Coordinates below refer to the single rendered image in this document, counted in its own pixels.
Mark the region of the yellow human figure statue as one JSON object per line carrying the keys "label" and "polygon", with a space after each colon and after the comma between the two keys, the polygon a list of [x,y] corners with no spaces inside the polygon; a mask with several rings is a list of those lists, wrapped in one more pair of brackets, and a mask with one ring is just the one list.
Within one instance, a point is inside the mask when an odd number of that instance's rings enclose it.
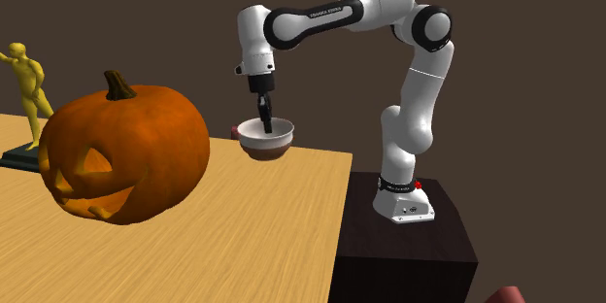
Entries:
{"label": "yellow human figure statue", "polygon": [[42,65],[26,55],[26,46],[22,43],[9,44],[9,56],[0,52],[0,61],[12,66],[17,76],[21,105],[28,118],[33,141],[15,149],[5,151],[0,158],[0,166],[28,172],[39,171],[38,146],[41,125],[38,114],[46,118],[53,114],[51,104],[42,90],[45,74]]}

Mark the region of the white and brown bowl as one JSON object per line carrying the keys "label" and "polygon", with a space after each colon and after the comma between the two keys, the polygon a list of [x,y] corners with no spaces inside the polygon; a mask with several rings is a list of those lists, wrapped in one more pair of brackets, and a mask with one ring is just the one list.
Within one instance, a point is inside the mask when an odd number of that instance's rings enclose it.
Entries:
{"label": "white and brown bowl", "polygon": [[237,126],[241,148],[250,158],[267,161],[283,156],[292,144],[294,125],[284,118],[271,118],[271,132],[265,131],[260,118],[252,118]]}

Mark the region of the orange carved pumpkin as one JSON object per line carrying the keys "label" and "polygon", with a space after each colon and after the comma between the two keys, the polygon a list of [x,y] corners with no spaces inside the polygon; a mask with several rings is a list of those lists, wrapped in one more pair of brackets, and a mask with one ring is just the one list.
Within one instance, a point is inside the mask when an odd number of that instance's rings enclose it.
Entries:
{"label": "orange carved pumpkin", "polygon": [[178,91],[129,85],[108,70],[104,91],[74,100],[47,121],[39,171],[67,213],[110,224],[151,219],[181,203],[210,158],[207,126]]}

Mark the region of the reddish brown rounded object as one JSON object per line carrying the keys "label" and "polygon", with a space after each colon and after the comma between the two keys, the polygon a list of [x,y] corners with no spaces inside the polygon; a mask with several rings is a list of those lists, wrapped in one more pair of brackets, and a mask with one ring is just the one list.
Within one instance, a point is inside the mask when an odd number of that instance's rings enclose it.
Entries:
{"label": "reddish brown rounded object", "polygon": [[485,303],[525,303],[517,286],[503,286],[496,290]]}

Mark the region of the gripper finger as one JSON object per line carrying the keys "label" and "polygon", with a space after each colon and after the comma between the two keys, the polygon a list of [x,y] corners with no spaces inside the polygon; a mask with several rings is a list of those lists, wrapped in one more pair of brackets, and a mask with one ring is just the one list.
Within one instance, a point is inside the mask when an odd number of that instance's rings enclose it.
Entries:
{"label": "gripper finger", "polygon": [[263,124],[263,129],[266,134],[273,132],[272,127],[272,106],[271,99],[268,93],[259,93],[257,97],[257,108],[259,117]]}

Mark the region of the dark robot stand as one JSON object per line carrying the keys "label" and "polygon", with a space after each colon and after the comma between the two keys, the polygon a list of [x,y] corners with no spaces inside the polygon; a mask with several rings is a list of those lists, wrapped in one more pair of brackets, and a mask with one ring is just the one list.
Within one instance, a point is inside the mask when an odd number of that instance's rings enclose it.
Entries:
{"label": "dark robot stand", "polygon": [[420,179],[436,218],[396,224],[372,207],[378,177],[350,174],[327,303],[465,303],[478,259],[453,201]]}

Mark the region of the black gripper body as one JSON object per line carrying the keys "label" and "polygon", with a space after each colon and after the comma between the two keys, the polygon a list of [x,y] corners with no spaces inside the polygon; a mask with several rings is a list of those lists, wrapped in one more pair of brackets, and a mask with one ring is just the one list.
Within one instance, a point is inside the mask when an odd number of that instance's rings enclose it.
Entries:
{"label": "black gripper body", "polygon": [[275,89],[274,74],[248,75],[248,84],[251,93],[263,95]]}

